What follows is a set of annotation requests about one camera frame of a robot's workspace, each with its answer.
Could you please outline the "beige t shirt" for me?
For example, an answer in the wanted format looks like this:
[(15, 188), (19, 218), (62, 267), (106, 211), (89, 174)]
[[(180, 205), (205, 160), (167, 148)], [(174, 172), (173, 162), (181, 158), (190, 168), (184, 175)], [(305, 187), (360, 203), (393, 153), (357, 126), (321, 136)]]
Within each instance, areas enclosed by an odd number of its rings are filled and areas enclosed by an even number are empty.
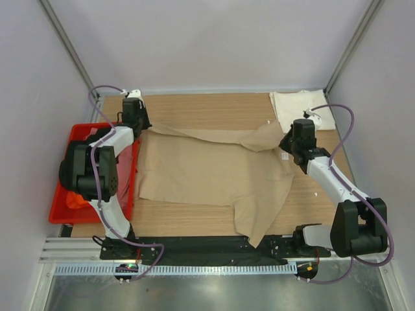
[(177, 129), (154, 123), (140, 139), (136, 194), (143, 199), (232, 206), (237, 233), (256, 248), (283, 208), (294, 172), (278, 122), (256, 130)]

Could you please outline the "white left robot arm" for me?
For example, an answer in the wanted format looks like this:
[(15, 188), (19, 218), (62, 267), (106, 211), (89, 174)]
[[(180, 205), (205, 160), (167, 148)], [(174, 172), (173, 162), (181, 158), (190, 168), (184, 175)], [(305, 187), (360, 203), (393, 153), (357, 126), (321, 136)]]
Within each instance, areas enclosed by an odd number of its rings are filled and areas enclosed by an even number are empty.
[(81, 195), (95, 209), (106, 230), (104, 241), (115, 245), (115, 252), (123, 259), (131, 259), (140, 245), (117, 198), (117, 159), (150, 127), (142, 96), (138, 91), (130, 92), (123, 99), (121, 123), (110, 123), (86, 140), (70, 141), (60, 164), (61, 186)]

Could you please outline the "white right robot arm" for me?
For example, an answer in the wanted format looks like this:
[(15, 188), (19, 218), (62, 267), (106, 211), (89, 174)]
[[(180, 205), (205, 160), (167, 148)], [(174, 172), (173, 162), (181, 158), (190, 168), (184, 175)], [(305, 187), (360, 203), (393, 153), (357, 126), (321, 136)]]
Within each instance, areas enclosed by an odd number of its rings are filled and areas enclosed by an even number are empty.
[(316, 146), (312, 119), (296, 119), (279, 147), (292, 155), (304, 174), (313, 178), (336, 207), (330, 227), (303, 225), (292, 240), (293, 251), (306, 257), (315, 247), (332, 249), (340, 257), (382, 253), (388, 247), (387, 208), (380, 198), (369, 198), (330, 160), (325, 148)]

